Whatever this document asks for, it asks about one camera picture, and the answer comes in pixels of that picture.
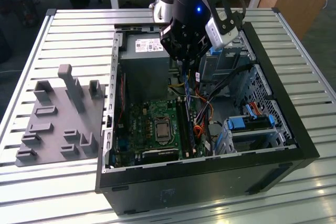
motherboard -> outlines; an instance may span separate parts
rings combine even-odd
[[[202,156],[189,138],[185,100],[161,100],[131,104],[128,133],[118,138],[117,166],[150,164]],[[188,116],[196,117],[191,100]]]

aluminum workbench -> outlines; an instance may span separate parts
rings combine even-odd
[[[58,10],[44,19],[0,125],[0,223],[336,221],[336,95],[282,15],[271,9],[249,9],[245,20],[256,29],[321,158],[270,191],[118,217],[105,197],[94,192],[97,159],[16,167],[36,81],[63,86],[57,69],[68,63],[82,85],[98,79],[108,89],[113,24],[131,20],[150,23],[152,14],[147,9]]]

open computer tower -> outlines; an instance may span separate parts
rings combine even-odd
[[[115,28],[96,192],[117,215],[267,191],[319,157],[251,23],[184,80],[158,25]],[[225,78],[206,113],[216,132],[193,135],[204,106],[197,95]]]

power supply label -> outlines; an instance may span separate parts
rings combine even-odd
[[[135,52],[158,52],[163,51],[160,39],[137,39]]]

cpu socket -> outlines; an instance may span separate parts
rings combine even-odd
[[[161,145],[166,145],[172,138],[170,118],[167,116],[156,118],[154,125],[155,140]]]

